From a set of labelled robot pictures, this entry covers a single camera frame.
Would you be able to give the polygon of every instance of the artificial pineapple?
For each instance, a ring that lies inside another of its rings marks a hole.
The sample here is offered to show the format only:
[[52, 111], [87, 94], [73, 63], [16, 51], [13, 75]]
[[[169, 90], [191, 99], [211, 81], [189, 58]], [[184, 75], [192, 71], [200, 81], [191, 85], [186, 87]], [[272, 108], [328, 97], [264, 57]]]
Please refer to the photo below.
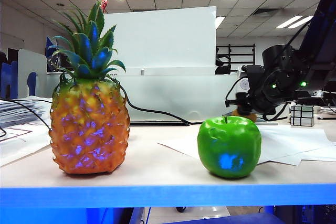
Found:
[[126, 98], [120, 94], [117, 80], [107, 79], [111, 65], [125, 69], [118, 60], [110, 62], [115, 26], [100, 37], [103, 12], [97, 2], [88, 17], [80, 10], [76, 19], [66, 14], [76, 32], [59, 23], [71, 42], [62, 37], [69, 50], [52, 46], [68, 56], [74, 72], [71, 79], [62, 74], [52, 95], [50, 110], [52, 152], [59, 168], [68, 174], [112, 172], [123, 161], [129, 137], [130, 118]]

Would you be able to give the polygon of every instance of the office desk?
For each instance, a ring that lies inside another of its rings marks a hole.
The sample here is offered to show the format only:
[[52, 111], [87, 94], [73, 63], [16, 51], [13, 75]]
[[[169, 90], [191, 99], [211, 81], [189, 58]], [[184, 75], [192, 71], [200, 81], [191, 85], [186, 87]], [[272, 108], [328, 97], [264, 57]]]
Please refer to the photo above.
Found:
[[[336, 202], [336, 163], [258, 165], [243, 179], [211, 175], [199, 160], [156, 144], [196, 137], [189, 127], [131, 127], [124, 163], [112, 174], [70, 176], [51, 149], [1, 168], [0, 207], [143, 207], [317, 205]], [[316, 120], [336, 141], [334, 121]]]

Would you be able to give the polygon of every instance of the white paper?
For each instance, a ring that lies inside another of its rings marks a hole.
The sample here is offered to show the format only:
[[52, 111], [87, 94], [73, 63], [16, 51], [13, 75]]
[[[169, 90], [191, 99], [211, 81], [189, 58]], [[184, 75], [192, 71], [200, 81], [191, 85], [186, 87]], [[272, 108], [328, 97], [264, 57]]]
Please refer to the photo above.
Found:
[[[298, 166], [301, 160], [335, 161], [336, 143], [327, 139], [324, 130], [285, 125], [260, 125], [261, 156], [258, 164], [274, 161]], [[197, 136], [158, 141], [178, 152], [199, 159]]]

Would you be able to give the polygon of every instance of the white board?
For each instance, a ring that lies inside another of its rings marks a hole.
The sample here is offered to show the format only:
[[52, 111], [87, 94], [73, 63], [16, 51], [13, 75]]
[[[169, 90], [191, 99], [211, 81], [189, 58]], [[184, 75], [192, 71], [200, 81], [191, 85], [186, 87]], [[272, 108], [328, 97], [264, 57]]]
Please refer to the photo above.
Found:
[[105, 14], [126, 68], [214, 66], [216, 7]]

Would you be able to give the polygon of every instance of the ceiling light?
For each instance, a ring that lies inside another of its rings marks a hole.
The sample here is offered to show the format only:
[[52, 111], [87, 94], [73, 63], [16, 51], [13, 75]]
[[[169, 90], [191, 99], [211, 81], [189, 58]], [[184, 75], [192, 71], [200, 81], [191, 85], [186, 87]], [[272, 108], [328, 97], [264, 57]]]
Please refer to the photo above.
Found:
[[302, 18], [302, 16], [295, 16], [289, 20], [287, 20], [286, 22], [283, 22], [281, 25], [277, 26], [277, 28], [284, 28], [290, 24], [292, 24], [293, 22], [297, 21], [298, 19]]
[[296, 23], [294, 23], [293, 25], [289, 26], [288, 28], [295, 28], [295, 27], [298, 27], [298, 26], [301, 26], [302, 24], [308, 22], [309, 20], [311, 20], [313, 16], [308, 16], [307, 18], [304, 18]]
[[219, 25], [222, 23], [222, 21], [224, 20], [225, 17], [217, 17], [216, 21], [215, 21], [215, 26], [216, 29], [219, 27]]

